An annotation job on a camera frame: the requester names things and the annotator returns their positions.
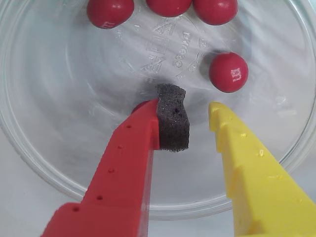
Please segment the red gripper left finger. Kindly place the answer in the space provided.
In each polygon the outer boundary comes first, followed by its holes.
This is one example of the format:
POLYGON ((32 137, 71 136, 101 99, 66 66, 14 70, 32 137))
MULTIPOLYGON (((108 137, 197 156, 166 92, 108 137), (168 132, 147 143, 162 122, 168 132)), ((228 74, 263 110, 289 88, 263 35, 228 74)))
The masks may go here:
POLYGON ((57 209, 45 237, 145 237, 154 152, 189 146, 186 92, 169 83, 139 104, 113 132, 81 202, 57 209))

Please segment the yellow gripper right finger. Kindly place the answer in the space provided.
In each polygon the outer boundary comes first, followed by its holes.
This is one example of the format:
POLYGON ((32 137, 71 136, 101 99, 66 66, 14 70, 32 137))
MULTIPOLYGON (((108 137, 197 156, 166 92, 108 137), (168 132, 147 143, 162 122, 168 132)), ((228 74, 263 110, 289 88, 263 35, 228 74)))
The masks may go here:
POLYGON ((222 156, 237 237, 313 237, 316 205, 245 123, 211 102, 209 128, 222 156))

